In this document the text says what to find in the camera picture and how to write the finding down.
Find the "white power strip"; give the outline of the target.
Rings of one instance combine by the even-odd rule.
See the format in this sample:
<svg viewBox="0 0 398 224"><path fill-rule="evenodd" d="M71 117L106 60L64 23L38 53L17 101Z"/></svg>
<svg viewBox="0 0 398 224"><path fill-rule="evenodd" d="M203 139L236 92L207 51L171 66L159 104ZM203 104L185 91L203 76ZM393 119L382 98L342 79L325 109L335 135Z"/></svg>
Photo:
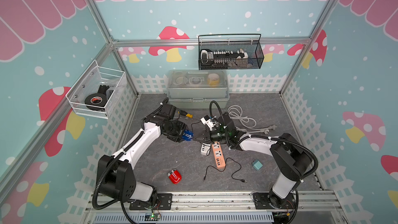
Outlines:
<svg viewBox="0 0 398 224"><path fill-rule="evenodd" d="M201 154L204 156L209 156L211 145L210 144L202 144L201 146Z"/></svg>

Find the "teal cube adapter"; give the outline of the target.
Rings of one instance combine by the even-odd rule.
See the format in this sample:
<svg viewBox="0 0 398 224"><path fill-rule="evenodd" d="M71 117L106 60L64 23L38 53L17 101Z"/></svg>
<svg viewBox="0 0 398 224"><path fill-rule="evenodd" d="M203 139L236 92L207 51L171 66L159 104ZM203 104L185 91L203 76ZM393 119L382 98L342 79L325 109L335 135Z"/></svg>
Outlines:
<svg viewBox="0 0 398 224"><path fill-rule="evenodd" d="M263 164L258 159L256 159L255 161L252 162L252 167L256 171L259 171L263 167Z"/></svg>

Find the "red blue electric shaver case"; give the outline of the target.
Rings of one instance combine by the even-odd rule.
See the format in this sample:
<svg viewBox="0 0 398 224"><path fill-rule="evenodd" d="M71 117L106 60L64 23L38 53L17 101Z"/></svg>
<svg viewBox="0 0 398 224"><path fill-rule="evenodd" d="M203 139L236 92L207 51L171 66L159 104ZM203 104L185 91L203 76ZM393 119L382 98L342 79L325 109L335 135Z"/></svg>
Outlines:
<svg viewBox="0 0 398 224"><path fill-rule="evenodd" d="M172 169L168 173L168 177L173 184L179 184L182 180L182 176L177 169Z"/></svg>

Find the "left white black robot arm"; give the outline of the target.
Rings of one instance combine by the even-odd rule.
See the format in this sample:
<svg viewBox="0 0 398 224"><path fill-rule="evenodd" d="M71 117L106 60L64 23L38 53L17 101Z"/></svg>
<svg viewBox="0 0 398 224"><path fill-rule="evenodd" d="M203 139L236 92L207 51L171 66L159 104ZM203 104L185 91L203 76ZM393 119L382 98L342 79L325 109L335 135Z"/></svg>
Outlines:
<svg viewBox="0 0 398 224"><path fill-rule="evenodd" d="M141 201L147 208L158 203L154 186L136 181L134 168L140 157L160 136L181 143L186 124L175 119L177 108L165 98L160 106L141 120L139 131L113 155L103 155L97 165L92 206L96 210L117 202Z"/></svg>

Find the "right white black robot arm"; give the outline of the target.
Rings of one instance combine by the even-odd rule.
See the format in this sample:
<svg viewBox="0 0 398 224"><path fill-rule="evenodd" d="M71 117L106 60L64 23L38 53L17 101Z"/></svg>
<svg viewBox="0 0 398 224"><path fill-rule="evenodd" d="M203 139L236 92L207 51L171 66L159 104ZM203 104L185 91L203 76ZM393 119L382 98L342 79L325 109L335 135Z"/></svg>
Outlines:
<svg viewBox="0 0 398 224"><path fill-rule="evenodd" d="M285 207L290 197L297 195L297 187L315 173L319 162L316 155L289 133L263 136L239 131L228 113L223 113L216 101L209 104L209 115L201 119L207 126L205 140L212 145L225 142L229 149L255 151L272 156L280 174L264 200L259 202L274 209Z"/></svg>

